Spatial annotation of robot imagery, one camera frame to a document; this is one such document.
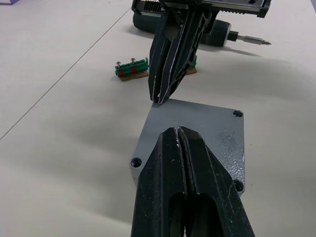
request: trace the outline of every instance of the cast metal plate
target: cast metal plate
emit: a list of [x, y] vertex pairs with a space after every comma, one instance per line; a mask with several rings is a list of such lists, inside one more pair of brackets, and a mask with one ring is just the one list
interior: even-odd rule
[[153, 103], [139, 137], [133, 158], [142, 164], [131, 168], [137, 183], [159, 135], [170, 127], [184, 126], [197, 131], [207, 146], [226, 168], [233, 180], [242, 183], [244, 191], [244, 132], [243, 116], [236, 117], [233, 109], [169, 99], [165, 104]]

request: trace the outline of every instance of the white tabletop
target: white tabletop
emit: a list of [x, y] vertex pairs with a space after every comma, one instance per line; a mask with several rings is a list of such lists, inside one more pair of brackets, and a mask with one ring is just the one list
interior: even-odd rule
[[[244, 112], [242, 202], [258, 237], [316, 236], [316, 14], [290, 2], [274, 0], [266, 19], [221, 12], [272, 45], [201, 45], [198, 73], [172, 96]], [[152, 103], [146, 78], [121, 82], [114, 66], [148, 57], [153, 38], [130, 5], [0, 7], [1, 236], [130, 236], [128, 162]]]

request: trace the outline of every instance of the red component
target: red component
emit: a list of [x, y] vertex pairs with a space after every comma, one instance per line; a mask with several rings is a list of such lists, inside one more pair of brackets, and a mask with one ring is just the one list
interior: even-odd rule
[[131, 67], [131, 71], [132, 71], [133, 73], [137, 72], [137, 66]]

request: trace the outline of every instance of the mounting hole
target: mounting hole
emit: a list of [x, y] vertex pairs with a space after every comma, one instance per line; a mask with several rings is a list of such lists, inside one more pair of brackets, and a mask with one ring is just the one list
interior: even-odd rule
[[134, 167], [134, 168], [138, 168], [142, 165], [142, 160], [138, 157], [135, 157], [133, 159], [131, 159], [130, 161], [130, 166]]
[[243, 183], [239, 181], [238, 179], [234, 180], [235, 187], [237, 189], [237, 192], [242, 192], [243, 191]]
[[241, 118], [241, 117], [243, 116], [243, 113], [242, 113], [242, 111], [240, 111], [240, 110], [235, 110], [235, 111], [233, 112], [233, 115], [235, 115], [235, 116], [238, 117], [238, 118]]

